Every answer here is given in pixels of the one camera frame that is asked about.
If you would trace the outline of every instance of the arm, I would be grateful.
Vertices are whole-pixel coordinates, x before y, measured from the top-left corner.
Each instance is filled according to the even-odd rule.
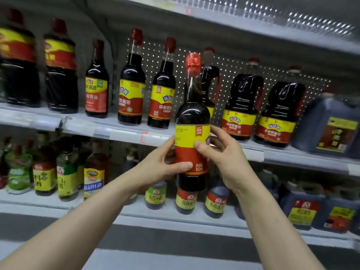
[[[214,150],[203,143],[195,148],[219,168],[225,185],[238,198],[263,268],[266,270],[324,270],[270,192],[247,161],[240,144],[211,126]]]
[[[0,262],[0,270],[80,270],[119,215],[125,201],[141,187],[192,168],[191,162],[168,165],[174,137],[135,168],[119,176]]]

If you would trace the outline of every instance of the forearm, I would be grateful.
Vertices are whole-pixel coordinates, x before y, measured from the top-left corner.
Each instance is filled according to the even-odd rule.
[[[136,190],[136,176],[131,170],[110,182],[4,259],[0,269],[82,269],[125,201]]]
[[[257,177],[236,196],[266,270],[324,270]]]

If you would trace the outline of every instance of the hand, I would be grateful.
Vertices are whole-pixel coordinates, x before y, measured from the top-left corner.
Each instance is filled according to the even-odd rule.
[[[210,143],[214,146],[195,141],[194,147],[217,165],[225,185],[237,193],[259,180],[238,141],[218,127],[211,126],[211,132],[216,135],[210,136]]]
[[[171,164],[175,162],[175,158],[171,159],[175,153],[174,143],[175,137],[172,136],[131,169],[134,172],[134,177],[137,178],[137,189],[148,189],[164,179],[186,172],[193,167],[191,162]]]

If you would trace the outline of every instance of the human hand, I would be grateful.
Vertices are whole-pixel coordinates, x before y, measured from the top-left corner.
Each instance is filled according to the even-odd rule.
[[[211,126],[210,143],[214,146],[195,141],[196,150],[213,161],[220,170],[225,185],[235,194],[258,180],[252,170],[241,145],[221,128]]]
[[[186,172],[193,167],[191,162],[173,164],[175,158],[172,161],[171,157],[175,153],[173,149],[174,143],[175,136],[172,136],[162,146],[153,150],[145,159],[131,169],[133,177],[136,178],[137,189],[147,189],[164,179]]]

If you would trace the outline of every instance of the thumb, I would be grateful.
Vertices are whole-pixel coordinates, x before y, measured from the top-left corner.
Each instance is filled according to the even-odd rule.
[[[221,153],[212,149],[209,145],[203,142],[195,141],[194,148],[203,156],[212,160],[215,164],[220,160]]]
[[[173,175],[178,173],[184,173],[191,169],[193,164],[191,162],[179,162],[171,165],[166,165],[166,174]]]

